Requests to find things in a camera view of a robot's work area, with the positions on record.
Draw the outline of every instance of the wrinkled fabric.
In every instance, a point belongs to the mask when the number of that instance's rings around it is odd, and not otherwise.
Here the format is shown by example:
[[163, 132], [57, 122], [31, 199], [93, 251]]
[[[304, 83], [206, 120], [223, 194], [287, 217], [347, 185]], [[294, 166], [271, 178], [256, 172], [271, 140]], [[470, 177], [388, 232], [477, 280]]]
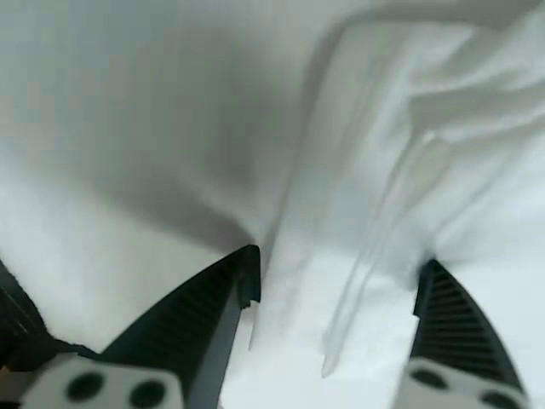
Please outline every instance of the wrinkled fabric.
[[0, 10], [0, 257], [56, 337], [254, 242], [221, 405], [386, 408], [435, 256], [543, 405], [541, 4]]

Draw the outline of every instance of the white fabric surface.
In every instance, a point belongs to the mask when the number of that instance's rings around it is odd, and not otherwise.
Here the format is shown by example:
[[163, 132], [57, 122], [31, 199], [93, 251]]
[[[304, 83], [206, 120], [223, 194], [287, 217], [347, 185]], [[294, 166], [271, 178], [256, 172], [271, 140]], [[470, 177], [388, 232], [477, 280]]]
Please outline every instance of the white fabric surface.
[[101, 350], [252, 241], [222, 405], [388, 407], [435, 254], [543, 405], [541, 4], [0, 11], [0, 256], [56, 336]]

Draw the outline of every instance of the screw hole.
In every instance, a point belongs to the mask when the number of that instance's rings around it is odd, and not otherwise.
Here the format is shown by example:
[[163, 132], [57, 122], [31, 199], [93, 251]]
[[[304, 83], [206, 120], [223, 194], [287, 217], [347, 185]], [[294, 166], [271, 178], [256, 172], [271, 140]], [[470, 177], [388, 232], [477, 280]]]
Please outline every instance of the screw hole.
[[102, 389], [104, 377], [98, 372], [86, 372], [73, 379], [66, 388], [66, 396], [72, 402], [94, 398]]
[[155, 407], [163, 401], [164, 392], [164, 385], [159, 381], [139, 383], [130, 393], [130, 404], [139, 409]]
[[498, 409], [519, 409], [519, 404], [500, 392], [487, 392], [480, 398], [483, 403]]
[[419, 369], [419, 370], [413, 371], [410, 375], [413, 377], [413, 379], [417, 380], [418, 382], [424, 383], [427, 386], [430, 386], [434, 389], [449, 388], [445, 380], [435, 372], [431, 372], [426, 369]]

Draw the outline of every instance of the white cloth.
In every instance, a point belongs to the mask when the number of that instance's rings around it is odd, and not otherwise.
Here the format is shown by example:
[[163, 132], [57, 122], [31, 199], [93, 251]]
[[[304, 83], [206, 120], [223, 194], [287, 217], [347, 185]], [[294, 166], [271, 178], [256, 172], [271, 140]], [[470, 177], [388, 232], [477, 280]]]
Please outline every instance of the white cloth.
[[261, 245], [229, 409], [388, 407], [414, 272], [435, 254], [542, 404], [545, 15], [530, 6], [4, 2], [0, 255], [56, 336], [101, 350]]

